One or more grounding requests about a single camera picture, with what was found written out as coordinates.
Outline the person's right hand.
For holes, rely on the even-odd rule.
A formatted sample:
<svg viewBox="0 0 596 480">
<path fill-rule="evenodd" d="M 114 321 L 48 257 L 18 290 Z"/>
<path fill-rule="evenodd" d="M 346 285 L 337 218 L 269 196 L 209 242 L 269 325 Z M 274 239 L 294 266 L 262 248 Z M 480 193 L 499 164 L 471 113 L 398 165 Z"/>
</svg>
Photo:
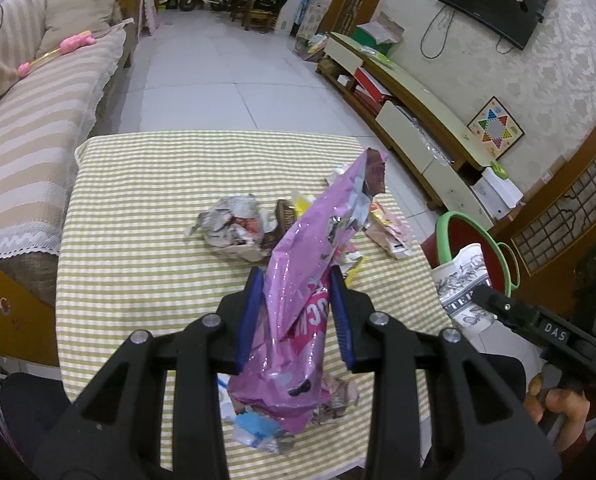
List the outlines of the person's right hand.
<svg viewBox="0 0 596 480">
<path fill-rule="evenodd" d="M 559 388 L 551 389 L 541 402 L 538 395 L 542 390 L 542 382 L 541 374 L 537 374 L 530 380 L 524 407 L 536 424 L 541 421 L 545 411 L 565 416 L 563 426 L 554 441 L 556 451 L 563 453 L 584 434 L 590 402 L 586 400 L 583 393 Z"/>
</svg>

